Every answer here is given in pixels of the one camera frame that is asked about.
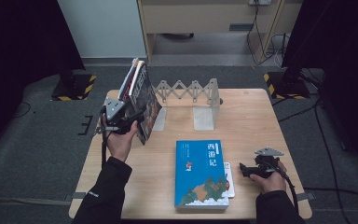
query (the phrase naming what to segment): gray floor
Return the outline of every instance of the gray floor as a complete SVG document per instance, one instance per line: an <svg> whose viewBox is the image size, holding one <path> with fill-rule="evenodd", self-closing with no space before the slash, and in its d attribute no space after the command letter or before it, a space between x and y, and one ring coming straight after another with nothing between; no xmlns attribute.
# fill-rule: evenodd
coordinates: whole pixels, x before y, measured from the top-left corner
<svg viewBox="0 0 358 224"><path fill-rule="evenodd" d="M277 36L276 48L281 42ZM191 39L160 35L149 69L154 83L161 79L205 82L217 77L220 88L267 89L262 76L267 71L280 71L276 64L281 61L277 54L255 65L241 33L195 34ZM26 88L17 118L7 125L0 139L0 198L63 201L75 191L91 137L91 131L86 135L80 133L85 132L87 116L92 116L90 127L95 127L105 93L120 85L129 67L126 62L129 60L86 63L87 70L96 74L97 80L85 101L51 102L49 97L58 76ZM319 77L323 74L316 69L311 72ZM310 92L317 92L311 85L308 87ZM271 99L271 103L276 104L274 110L281 120L312 107L318 98L312 95L307 100ZM358 192L358 155L341 149L339 136L326 111L320 106L316 111L317 114L312 109L280 122L303 186L333 189L334 167L338 187ZM346 223L343 214L351 223L358 223L358 195L340 193L342 212L334 191L307 192L316 196L310 201L313 215L307 223ZM68 209L68 205L0 203L0 223L70 223Z"/></svg>

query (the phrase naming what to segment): wooden desk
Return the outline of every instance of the wooden desk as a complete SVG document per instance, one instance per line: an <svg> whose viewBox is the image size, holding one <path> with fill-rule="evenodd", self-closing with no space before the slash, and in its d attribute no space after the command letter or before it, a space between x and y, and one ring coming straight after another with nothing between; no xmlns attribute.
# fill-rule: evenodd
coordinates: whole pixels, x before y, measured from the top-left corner
<svg viewBox="0 0 358 224"><path fill-rule="evenodd" d="M248 32L255 19L256 7L248 0L137 1L149 61L156 34ZM302 0L271 0L271 5L258 7L260 36L255 27L249 35L258 61L265 59L274 34L291 33L301 5Z"/></svg>
<svg viewBox="0 0 358 224"><path fill-rule="evenodd" d="M136 136L133 138L132 150L127 159L127 164L133 171L125 188L126 199L122 218L255 218L255 198L260 192L260 187L251 179L242 176L239 163L255 166L255 151L264 147L284 152L281 161L296 186L296 193L304 191L268 94L260 89L222 89L219 93L224 102L220 106L214 131L194 131L192 105L187 104L191 100L182 101L170 97L167 101L164 131L152 132L145 146L142 146ZM117 91L110 91L108 95L115 97ZM174 208L175 141L178 139L221 140L224 160L231 164L236 193L236 196L230 199L226 211L216 214L201 211L184 213ZM101 171L101 142L100 135L93 138L76 192L87 192L95 184ZM75 216L80 203L81 200L78 199L72 201L70 217ZM303 218L310 218L309 202L301 201L298 205L300 215Z"/></svg>

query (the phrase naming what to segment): white wall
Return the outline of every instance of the white wall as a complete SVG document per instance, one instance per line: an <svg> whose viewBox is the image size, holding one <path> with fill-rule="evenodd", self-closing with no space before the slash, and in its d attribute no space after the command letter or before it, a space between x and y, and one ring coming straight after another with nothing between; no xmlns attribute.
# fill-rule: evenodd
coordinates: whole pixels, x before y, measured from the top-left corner
<svg viewBox="0 0 358 224"><path fill-rule="evenodd" d="M145 58L136 0L58 0L82 58Z"/></svg>

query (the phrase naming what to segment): black jacket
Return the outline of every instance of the black jacket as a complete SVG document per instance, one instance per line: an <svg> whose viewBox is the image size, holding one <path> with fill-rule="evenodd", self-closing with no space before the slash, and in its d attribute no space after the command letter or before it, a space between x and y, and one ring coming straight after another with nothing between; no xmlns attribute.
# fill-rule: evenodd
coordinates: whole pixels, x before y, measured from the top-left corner
<svg viewBox="0 0 358 224"><path fill-rule="evenodd" d="M109 158L98 176L97 183L87 193L77 210L73 224L117 224L121 220L124 187L132 169L116 158ZM296 213L285 191L260 194L256 199L257 224L305 223Z"/></svg>

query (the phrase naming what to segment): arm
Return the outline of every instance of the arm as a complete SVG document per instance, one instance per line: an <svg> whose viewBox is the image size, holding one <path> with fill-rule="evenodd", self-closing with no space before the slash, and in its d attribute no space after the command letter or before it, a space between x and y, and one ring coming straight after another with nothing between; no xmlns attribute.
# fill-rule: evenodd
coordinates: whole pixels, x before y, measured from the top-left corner
<svg viewBox="0 0 358 224"><path fill-rule="evenodd" d="M286 172L283 163L278 163ZM255 201L258 224L305 223L287 196L285 179L279 173L274 172L267 179L258 175L250 177L263 188Z"/></svg>
<svg viewBox="0 0 358 224"><path fill-rule="evenodd" d="M120 223L124 187L132 171L125 161L136 131L137 121L134 121L126 134L106 134L112 157L101 170L95 186L86 194L72 223Z"/></svg>

